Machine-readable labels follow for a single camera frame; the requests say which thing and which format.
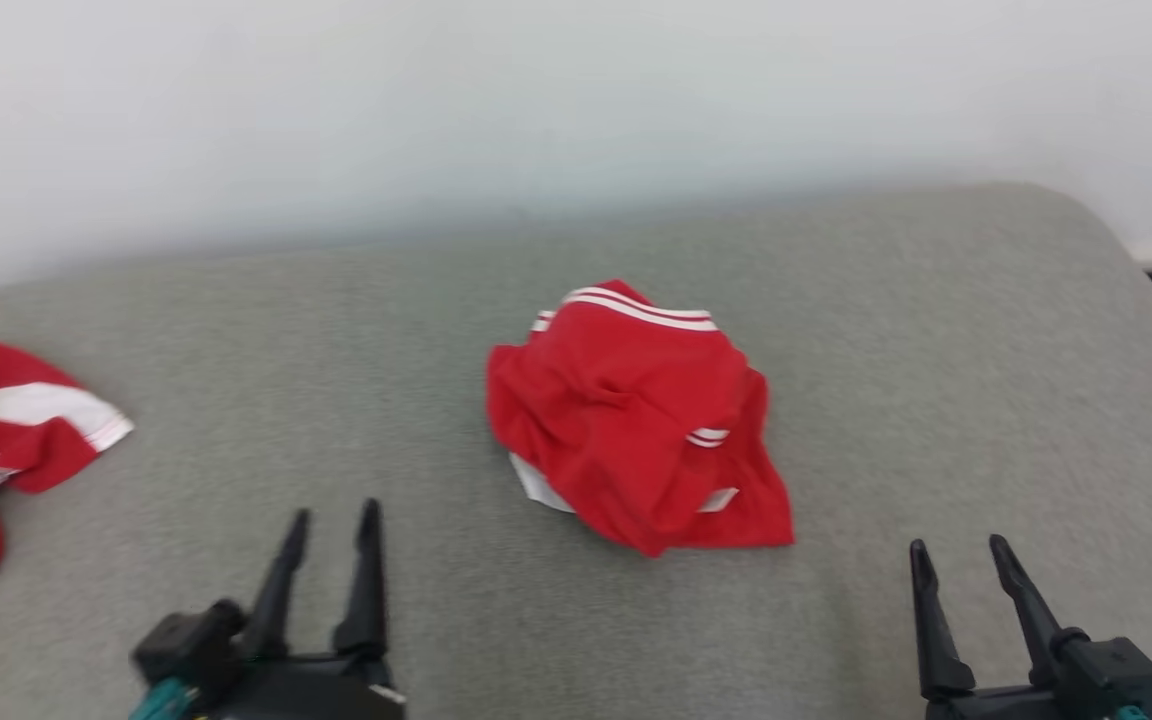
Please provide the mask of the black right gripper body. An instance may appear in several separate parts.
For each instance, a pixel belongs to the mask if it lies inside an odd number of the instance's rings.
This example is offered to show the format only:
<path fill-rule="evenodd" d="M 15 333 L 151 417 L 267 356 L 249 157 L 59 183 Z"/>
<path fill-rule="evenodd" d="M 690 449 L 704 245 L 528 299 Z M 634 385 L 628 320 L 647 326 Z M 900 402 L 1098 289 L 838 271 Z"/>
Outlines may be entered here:
<path fill-rule="evenodd" d="M 979 689 L 947 641 L 922 642 L 925 720 L 1152 720 L 1152 660 L 1126 637 L 1025 634 L 1026 685 Z"/>

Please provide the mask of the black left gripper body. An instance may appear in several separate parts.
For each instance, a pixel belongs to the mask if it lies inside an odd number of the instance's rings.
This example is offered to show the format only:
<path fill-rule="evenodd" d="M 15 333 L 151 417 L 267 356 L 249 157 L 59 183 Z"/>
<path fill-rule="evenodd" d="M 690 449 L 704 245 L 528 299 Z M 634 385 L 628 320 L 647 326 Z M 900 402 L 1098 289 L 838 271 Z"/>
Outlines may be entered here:
<path fill-rule="evenodd" d="M 132 647 L 146 694 L 129 720 L 406 720 L 406 700 L 343 655 L 291 655 L 288 601 L 220 600 L 162 617 Z"/>

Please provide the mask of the red Bulls 23 jersey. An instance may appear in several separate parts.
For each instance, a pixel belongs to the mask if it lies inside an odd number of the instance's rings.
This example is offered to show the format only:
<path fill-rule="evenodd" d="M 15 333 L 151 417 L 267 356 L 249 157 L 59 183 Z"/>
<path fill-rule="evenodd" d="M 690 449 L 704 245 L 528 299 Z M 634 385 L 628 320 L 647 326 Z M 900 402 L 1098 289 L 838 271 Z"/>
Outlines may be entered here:
<path fill-rule="evenodd" d="M 713 314 L 620 279 L 568 291 L 486 359 L 488 427 L 526 495 L 647 558 L 795 541 L 770 410 Z"/>

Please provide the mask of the grey fabric sofa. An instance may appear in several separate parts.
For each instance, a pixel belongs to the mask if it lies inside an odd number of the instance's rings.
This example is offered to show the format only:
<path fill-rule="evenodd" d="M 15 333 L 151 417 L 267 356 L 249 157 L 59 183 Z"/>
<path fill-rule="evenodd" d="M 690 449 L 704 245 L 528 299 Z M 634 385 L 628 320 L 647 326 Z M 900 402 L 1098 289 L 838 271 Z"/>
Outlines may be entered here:
<path fill-rule="evenodd" d="M 490 347 L 611 278 L 767 377 L 794 546 L 650 560 L 517 487 Z M 0 720 L 128 720 L 134 644 L 250 602 L 301 507 L 289 635 L 328 647 L 367 497 L 414 720 L 922 720 L 915 538 L 980 685 L 1029 669 L 993 533 L 1061 624 L 1152 657 L 1152 283 L 1034 185 L 94 272 L 0 288 L 0 341 L 136 425 L 0 497 Z"/>

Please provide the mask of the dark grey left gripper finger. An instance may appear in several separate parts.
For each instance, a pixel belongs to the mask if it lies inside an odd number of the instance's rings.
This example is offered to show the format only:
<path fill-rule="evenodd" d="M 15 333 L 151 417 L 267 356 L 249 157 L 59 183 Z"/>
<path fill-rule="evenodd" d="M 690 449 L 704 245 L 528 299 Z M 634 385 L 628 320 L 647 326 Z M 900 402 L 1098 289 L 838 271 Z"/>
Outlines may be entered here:
<path fill-rule="evenodd" d="M 241 639 L 241 653 L 247 659 L 282 659 L 289 653 L 285 630 L 291 615 L 294 577 L 305 556 L 310 523 L 311 511 L 297 510 L 270 562 Z"/>
<path fill-rule="evenodd" d="M 388 652 L 381 503 L 367 498 L 355 536 L 355 575 L 342 620 L 333 632 L 338 655 L 381 662 Z"/>

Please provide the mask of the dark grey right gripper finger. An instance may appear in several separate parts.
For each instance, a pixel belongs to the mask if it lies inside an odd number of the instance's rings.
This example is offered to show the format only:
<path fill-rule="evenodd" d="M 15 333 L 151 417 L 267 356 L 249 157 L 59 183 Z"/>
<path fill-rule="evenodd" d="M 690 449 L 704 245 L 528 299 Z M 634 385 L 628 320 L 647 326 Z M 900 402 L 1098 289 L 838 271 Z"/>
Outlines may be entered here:
<path fill-rule="evenodd" d="M 1055 687 L 1060 679 L 1061 652 L 1075 641 L 1087 641 L 1087 632 L 1078 626 L 1060 626 L 1043 593 L 1029 578 L 1011 544 L 1005 536 L 990 536 L 990 551 L 995 562 L 998 582 L 1011 598 L 1018 615 L 1021 632 L 1030 659 L 1029 683 L 1034 687 Z"/>
<path fill-rule="evenodd" d="M 973 670 L 957 655 L 940 602 L 940 579 L 923 539 L 910 543 L 909 559 L 920 696 L 924 700 L 967 697 L 977 682 Z"/>

